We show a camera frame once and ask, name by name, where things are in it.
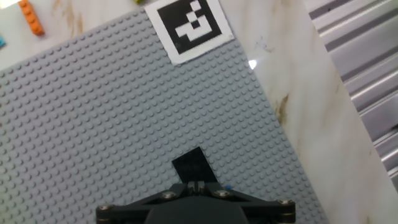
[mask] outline gray lego baseplate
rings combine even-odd
[[[222,185],[325,213],[237,40],[173,66],[143,9],[0,72],[0,223],[94,223],[180,181],[200,146]]]

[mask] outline white marble countertop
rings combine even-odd
[[[31,0],[0,11],[0,70],[138,8],[133,0]],[[330,223],[397,223],[398,194],[302,1],[220,0]]]

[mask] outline orange lego brick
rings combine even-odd
[[[35,35],[43,35],[44,30],[43,27],[40,25],[39,18],[37,18],[33,7],[30,5],[28,0],[21,0],[18,2],[19,7],[21,7],[22,13],[26,18],[26,21]]]

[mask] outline metal radiator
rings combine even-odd
[[[398,189],[398,0],[304,0]]]

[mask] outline screw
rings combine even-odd
[[[98,206],[98,208],[99,208],[100,210],[108,210],[108,209],[113,208],[113,204],[105,203],[105,204],[103,204],[103,205]]]
[[[164,199],[172,199],[177,195],[174,192],[163,192],[162,196]]]
[[[216,192],[214,192],[214,194],[216,194],[217,196],[222,197],[222,198],[225,198],[225,197],[228,197],[228,196],[231,195],[231,194],[230,194],[228,191],[226,191],[226,190],[217,190]]]
[[[288,205],[288,204],[293,203],[293,201],[292,201],[291,199],[287,199],[287,198],[279,199],[278,202],[279,202],[280,204],[282,204],[282,205]]]

